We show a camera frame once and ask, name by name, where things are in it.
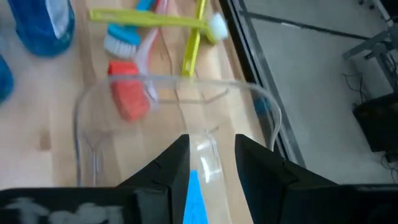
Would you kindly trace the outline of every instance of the wooden surface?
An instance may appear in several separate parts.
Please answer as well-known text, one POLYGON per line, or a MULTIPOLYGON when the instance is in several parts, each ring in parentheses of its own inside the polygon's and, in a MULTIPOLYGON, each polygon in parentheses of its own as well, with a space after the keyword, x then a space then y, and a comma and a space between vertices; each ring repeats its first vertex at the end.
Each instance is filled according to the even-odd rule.
MULTIPOLYGON (((12 98, 0 107, 0 141, 1 147, 5 148, 0 151, 0 158, 4 161, 0 162, 1 188, 76 185, 76 161, 72 136, 74 103, 79 92, 106 76, 110 59, 102 47, 106 24, 89 22, 86 12, 90 7, 130 8, 135 5, 135 2, 133 0, 72 0, 72 4, 76 17, 75 40, 65 54, 55 59, 35 58, 27 54, 12 32, 6 35, 18 49, 14 53, 8 49, 9 55, 6 57, 12 71, 16 74, 17 86, 12 98), (24 55, 20 59, 25 62, 23 67, 18 61, 21 55, 24 55)), ((221 10, 218 2, 208 1, 207 17, 213 13, 214 9, 221 10)), ((171 0, 167 10, 168 14, 176 16, 193 16, 194 11, 193 0, 171 0)), ((188 32, 188 29, 179 27, 161 28, 161 35, 156 39, 150 55, 151 73, 157 75, 180 73, 188 32)), ((215 46, 202 41, 195 76, 202 80, 243 79, 231 39, 215 46)), ((212 93, 198 93, 182 89, 158 94, 160 97, 178 100, 211 98, 212 93)), ((217 184, 226 187, 229 205, 227 212, 232 221, 251 223, 236 172, 234 141, 231 137, 235 133, 244 133, 263 145, 264 138, 248 93, 235 91, 233 94, 231 98, 233 100, 223 100, 220 104, 212 106, 209 111, 203 112, 195 106, 169 106, 166 108, 167 113, 157 113, 156 116, 151 116, 152 119, 143 119, 137 126, 140 134, 124 139, 113 139, 109 142, 107 147, 110 150, 106 151, 106 158, 111 164, 117 161, 117 165, 109 166, 107 173, 114 177, 114 181, 128 177, 132 172, 132 160, 137 157, 157 156, 163 147, 172 142, 172 138, 175 139, 181 134, 182 130, 200 125, 204 119, 208 119, 208 113, 212 110, 216 111, 217 119, 223 122, 222 125, 214 127, 216 131, 212 134, 215 139, 220 140, 217 142, 217 148, 224 173, 224 182, 217 184), (157 131, 158 140, 154 142, 151 135, 160 125, 172 128, 166 131, 167 134, 157 131), (132 142, 136 147, 154 150, 146 150, 143 155, 137 156, 137 153, 142 151, 135 150, 132 154, 131 151, 126 150, 126 145, 131 145, 132 142)), ((104 113, 114 113, 107 110, 105 109, 104 113)), ((135 159, 134 162, 144 165, 146 161, 135 159)), ((214 209, 218 206, 216 195, 212 198, 209 197, 211 194, 207 192, 205 196, 208 211, 213 209, 211 205, 214 205, 214 209)), ((209 219, 216 220, 217 223, 228 222, 228 220, 217 220, 216 217, 209 219)))

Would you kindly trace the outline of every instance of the floor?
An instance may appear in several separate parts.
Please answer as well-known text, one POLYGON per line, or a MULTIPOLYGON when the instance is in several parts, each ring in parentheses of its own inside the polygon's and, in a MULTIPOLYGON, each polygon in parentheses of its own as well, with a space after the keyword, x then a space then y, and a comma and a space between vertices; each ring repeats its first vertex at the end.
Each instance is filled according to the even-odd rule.
MULTIPOLYGON (((236 0, 258 42, 270 82, 307 169, 339 184, 392 183, 353 114, 360 103, 342 73, 364 75, 369 97, 391 92, 377 64, 341 54, 386 28, 380 13, 356 0, 236 0)), ((358 78, 351 78, 353 86, 358 78)))

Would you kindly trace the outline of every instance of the red sponge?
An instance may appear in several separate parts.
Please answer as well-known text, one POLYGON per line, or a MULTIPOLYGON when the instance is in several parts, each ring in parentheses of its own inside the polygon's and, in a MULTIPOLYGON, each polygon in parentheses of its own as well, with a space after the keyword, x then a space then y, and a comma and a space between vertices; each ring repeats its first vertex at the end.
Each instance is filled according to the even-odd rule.
MULTIPOLYGON (((109 62, 108 76, 137 75, 133 62, 112 60, 109 62)), ((150 103, 140 80, 115 80, 111 84, 113 101, 122 119, 134 121, 142 118, 150 109, 150 103)))

